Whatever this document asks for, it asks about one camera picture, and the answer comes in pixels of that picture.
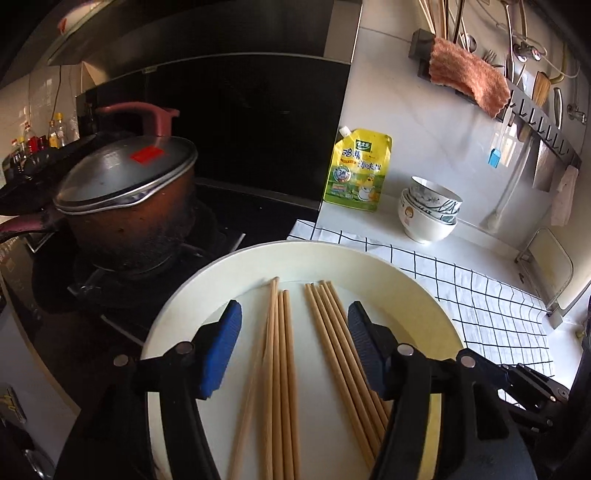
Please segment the pot lid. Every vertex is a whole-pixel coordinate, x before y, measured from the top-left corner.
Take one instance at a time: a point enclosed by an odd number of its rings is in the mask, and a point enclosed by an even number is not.
[[[76,165],[54,203],[64,213],[129,206],[127,197],[145,200],[148,196],[136,194],[153,193],[187,171],[196,158],[195,145],[185,138],[144,135],[119,140]]]

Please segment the dish cloth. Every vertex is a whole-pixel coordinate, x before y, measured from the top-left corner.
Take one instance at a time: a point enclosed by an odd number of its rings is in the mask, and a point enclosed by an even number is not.
[[[552,200],[550,224],[553,226],[565,226],[569,222],[570,210],[573,206],[574,184],[577,182],[579,169],[569,165],[560,179],[556,188],[558,193]]]
[[[435,37],[429,75],[432,83],[474,98],[491,118],[499,114],[511,95],[505,78],[493,66],[440,37]]]
[[[340,244],[381,258],[437,299],[466,346],[496,364],[522,363],[547,377],[554,376],[542,327],[547,312],[538,297],[436,257],[353,233],[334,232],[306,220],[297,220],[287,239]],[[516,403],[505,391],[499,396]]]

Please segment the white plate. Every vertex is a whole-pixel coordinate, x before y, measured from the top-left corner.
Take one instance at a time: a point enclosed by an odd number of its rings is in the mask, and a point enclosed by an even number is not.
[[[389,263],[341,245],[322,242],[275,242],[230,254],[187,280],[156,318],[142,352],[160,356],[176,343],[190,340],[204,323],[215,322],[230,299],[242,305],[242,330],[222,386],[199,413],[221,478],[229,458],[252,365],[256,340],[262,335],[269,298],[268,283],[279,276],[289,289],[293,314],[301,477],[306,480],[365,479],[365,466],[346,410],[340,399],[313,319],[304,298],[304,283],[332,280],[346,308],[360,300],[370,318],[387,325],[400,342],[408,342],[432,358],[454,358],[463,348],[452,323],[426,290]],[[421,478],[432,478],[439,435],[439,398],[434,395]],[[148,395],[150,438],[154,460],[171,478],[164,446],[157,393]],[[262,401],[258,402],[247,441],[242,479],[262,478]]]

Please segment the stacked bowls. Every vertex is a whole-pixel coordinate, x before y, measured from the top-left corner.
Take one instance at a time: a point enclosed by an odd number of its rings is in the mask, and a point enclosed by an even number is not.
[[[429,244],[447,237],[457,225],[462,199],[441,185],[413,177],[398,204],[398,217],[406,234]]]

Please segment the range hood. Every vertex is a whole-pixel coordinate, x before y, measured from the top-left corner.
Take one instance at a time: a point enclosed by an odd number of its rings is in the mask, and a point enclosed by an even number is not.
[[[241,53],[351,63],[361,0],[106,0],[38,63],[76,64],[102,81],[188,58]]]

